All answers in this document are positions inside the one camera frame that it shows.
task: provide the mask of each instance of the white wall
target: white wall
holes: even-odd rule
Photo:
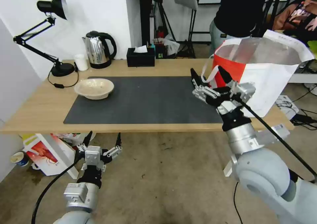
[[[43,21],[46,16],[36,7],[38,0],[0,0],[0,18],[12,36],[21,34]],[[116,59],[126,58],[131,46],[126,0],[66,0],[72,18],[56,19],[54,27],[28,43],[48,54],[71,59],[85,53],[81,37],[92,30],[109,33],[116,41]],[[23,48],[27,59],[41,79],[45,79],[52,63]]]
[[[131,47],[142,46],[140,0],[126,0]]]
[[[0,19],[0,127],[15,113],[41,83],[20,48],[12,41]],[[18,135],[0,134],[0,182],[14,167],[10,156],[21,150]]]

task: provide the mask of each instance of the gray pants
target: gray pants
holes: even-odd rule
[[[215,53],[215,50],[220,47],[220,45],[226,40],[226,39],[232,39],[236,38],[230,35],[225,34],[224,32],[221,32],[215,25],[214,21],[211,22],[209,27],[209,32],[211,36],[211,44],[210,44],[210,53],[209,55],[212,55]]]

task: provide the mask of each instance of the black desk lamp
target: black desk lamp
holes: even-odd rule
[[[25,31],[22,34],[15,36],[13,38],[13,41],[15,43],[31,50],[32,52],[35,52],[35,53],[39,54],[40,56],[50,60],[51,62],[53,62],[54,66],[51,70],[51,73],[53,76],[56,76],[56,77],[67,76],[75,70],[75,68],[72,64],[61,63],[57,57],[54,57],[54,56],[48,55],[44,52],[41,52],[38,49],[36,49],[36,48],[34,48],[26,43],[31,38],[35,37],[36,35],[42,33],[43,31],[45,31],[45,30],[47,30],[55,25],[55,18],[52,16],[52,13],[55,13],[59,17],[66,19],[66,16],[65,16],[65,12],[67,11],[66,1],[65,0],[38,1],[37,8],[40,11],[44,12],[45,15],[48,16],[48,18],[45,19],[44,21],[42,21],[41,23],[39,23],[38,25],[34,26],[33,28],[29,29],[28,31]],[[34,30],[35,28],[39,27],[40,25],[42,25],[46,22],[48,22],[50,25],[44,29],[41,29],[38,32],[30,33],[30,31]]]

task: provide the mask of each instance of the lamp arm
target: lamp arm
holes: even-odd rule
[[[26,38],[26,39],[23,39],[23,37],[25,37],[26,35],[28,35],[29,32],[31,32],[32,30],[34,30],[35,28],[39,27],[40,25],[44,24],[44,23],[50,23],[49,26],[47,26],[46,28],[34,33],[34,34],[31,34],[30,37]],[[54,58],[44,52],[41,52],[40,50],[26,44],[26,41],[30,40],[31,38],[35,37],[36,35],[42,33],[43,31],[51,28],[52,26],[55,25],[55,18],[50,16],[48,17],[47,19],[45,19],[44,21],[42,21],[41,23],[37,24],[36,26],[34,26],[33,28],[30,28],[29,30],[25,31],[24,33],[20,34],[20,35],[17,35],[13,38],[13,41],[16,43],[16,44],[19,44],[29,50],[31,50],[32,52],[35,52],[36,54],[48,59],[49,61],[53,62],[54,64],[60,64],[58,58]]]

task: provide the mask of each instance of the ceramic bowl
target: ceramic bowl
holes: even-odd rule
[[[114,84],[107,79],[92,78],[78,82],[74,90],[77,94],[91,100],[100,100],[107,98],[113,91]]]

